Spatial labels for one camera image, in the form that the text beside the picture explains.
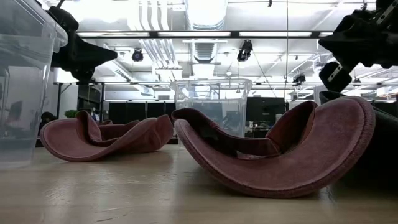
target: clear plastic bin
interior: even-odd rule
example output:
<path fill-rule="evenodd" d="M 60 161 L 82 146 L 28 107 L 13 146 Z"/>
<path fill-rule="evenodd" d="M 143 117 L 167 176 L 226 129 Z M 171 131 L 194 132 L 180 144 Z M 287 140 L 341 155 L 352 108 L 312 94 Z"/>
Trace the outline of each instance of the clear plastic bin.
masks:
<path fill-rule="evenodd" d="M 176 109 L 195 108 L 227 133 L 244 136 L 246 98 L 252 87 L 247 79 L 184 80 L 171 83 Z"/>
<path fill-rule="evenodd" d="M 67 39 L 34 0 L 0 2 L 0 169 L 30 163 L 52 53 Z"/>

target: ceiling light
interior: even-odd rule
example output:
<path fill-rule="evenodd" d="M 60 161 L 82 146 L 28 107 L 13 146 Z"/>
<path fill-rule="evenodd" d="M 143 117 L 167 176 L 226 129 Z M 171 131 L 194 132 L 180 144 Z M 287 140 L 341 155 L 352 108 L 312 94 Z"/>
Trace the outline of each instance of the ceiling light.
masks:
<path fill-rule="evenodd" d="M 109 82 L 109 83 L 105 83 L 105 85 L 130 85 L 129 82 L 126 83 L 121 83 L 121 82 Z"/>
<path fill-rule="evenodd" d="M 142 54 L 142 49 L 140 48 L 134 49 L 134 53 L 132 54 L 131 59 L 134 62 L 141 62 L 144 59 L 144 55 Z"/>
<path fill-rule="evenodd" d="M 125 37 L 149 37 L 148 32 L 77 32 L 81 38 L 125 38 Z"/>
<path fill-rule="evenodd" d="M 240 37 L 310 37 L 311 32 L 240 32 Z"/>
<path fill-rule="evenodd" d="M 127 102 L 128 100 L 105 100 L 107 102 Z"/>
<path fill-rule="evenodd" d="M 226 16 L 228 1 L 186 0 L 187 19 L 190 24 L 213 26 L 219 24 Z"/>
<path fill-rule="evenodd" d="M 245 40 L 242 47 L 239 49 L 237 60 L 239 62 L 245 62 L 251 56 L 251 52 L 253 50 L 253 45 L 251 40 Z"/>
<path fill-rule="evenodd" d="M 320 37 L 326 37 L 326 36 L 329 36 L 329 35 L 333 35 L 333 32 L 322 32 L 319 36 Z"/>
<path fill-rule="evenodd" d="M 197 43 L 199 43 L 199 44 L 202 44 L 202 43 L 203 44 L 207 44 L 207 43 L 209 43 L 209 44 L 218 44 L 218 43 L 225 44 L 225 43 L 228 43 L 227 40 L 194 40 L 194 39 L 182 40 L 182 42 L 184 44 L 197 44 Z"/>
<path fill-rule="evenodd" d="M 169 82 L 137 82 L 140 85 L 169 85 Z"/>
<path fill-rule="evenodd" d="M 159 37 L 229 37 L 230 32 L 207 32 L 207 31 L 187 31 L 187 32 L 159 32 Z"/>
<path fill-rule="evenodd" d="M 305 82 L 304 73 L 301 73 L 300 75 L 297 75 L 297 76 L 293 77 L 293 82 L 294 83 L 303 83 L 303 82 Z"/>

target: plastic bin lid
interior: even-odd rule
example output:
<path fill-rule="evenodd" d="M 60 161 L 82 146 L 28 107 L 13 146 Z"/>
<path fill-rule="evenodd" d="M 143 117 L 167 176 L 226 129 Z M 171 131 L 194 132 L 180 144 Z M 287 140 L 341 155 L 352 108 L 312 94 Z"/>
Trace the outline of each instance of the plastic bin lid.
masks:
<path fill-rule="evenodd" d="M 50 38 L 55 39 L 53 51 L 59 52 L 61 47 L 66 46 L 68 43 L 68 35 L 55 20 L 41 8 L 34 0 L 13 0 L 17 5 L 24 8 L 32 17 L 36 17 L 37 22 L 43 25 L 43 29 L 50 34 Z"/>

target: black partition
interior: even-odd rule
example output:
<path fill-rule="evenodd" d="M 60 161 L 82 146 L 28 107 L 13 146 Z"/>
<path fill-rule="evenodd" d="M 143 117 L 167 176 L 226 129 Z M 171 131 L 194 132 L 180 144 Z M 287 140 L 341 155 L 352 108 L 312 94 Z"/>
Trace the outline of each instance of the black partition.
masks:
<path fill-rule="evenodd" d="M 395 117 L 398 117 L 397 113 L 397 103 L 386 103 L 386 102 L 374 102 L 373 106 L 383 110 L 386 113 L 389 113 Z"/>
<path fill-rule="evenodd" d="M 175 103 L 166 103 L 166 112 L 170 119 L 172 118 L 172 113 L 175 111 Z"/>
<path fill-rule="evenodd" d="M 146 118 L 158 118 L 163 114 L 171 116 L 175 111 L 175 103 L 145 103 L 120 102 L 109 104 L 109 119 L 114 124 L 126 124 L 130 121 L 142 121 Z"/>
<path fill-rule="evenodd" d="M 164 102 L 161 103 L 148 103 L 147 117 L 158 118 L 165 114 Z"/>
<path fill-rule="evenodd" d="M 114 124 L 126 124 L 127 120 L 127 103 L 110 103 L 109 119 Z"/>
<path fill-rule="evenodd" d="M 145 119 L 145 103 L 127 103 L 126 123 Z"/>

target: wall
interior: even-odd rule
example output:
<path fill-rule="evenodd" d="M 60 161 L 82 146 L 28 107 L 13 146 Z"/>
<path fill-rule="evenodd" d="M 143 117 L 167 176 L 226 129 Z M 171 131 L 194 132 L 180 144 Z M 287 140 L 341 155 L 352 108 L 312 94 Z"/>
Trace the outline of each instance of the wall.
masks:
<path fill-rule="evenodd" d="M 60 119 L 66 119 L 65 112 L 67 110 L 77 110 L 77 97 L 79 86 L 77 85 L 67 85 L 62 86 L 62 91 L 60 100 Z"/>
<path fill-rule="evenodd" d="M 57 114 L 58 85 L 54 85 L 57 76 L 57 68 L 51 68 L 47 80 L 47 88 L 44 95 L 43 111 Z"/>
<path fill-rule="evenodd" d="M 55 116 L 57 115 L 58 103 L 58 85 L 54 82 L 75 82 L 76 80 L 70 75 L 70 72 L 65 72 L 61 68 L 52 68 L 47 81 L 47 91 L 45 93 L 43 112 L 48 111 Z M 60 100 L 60 119 L 65 119 L 65 111 L 77 109 L 78 86 L 63 85 Z"/>

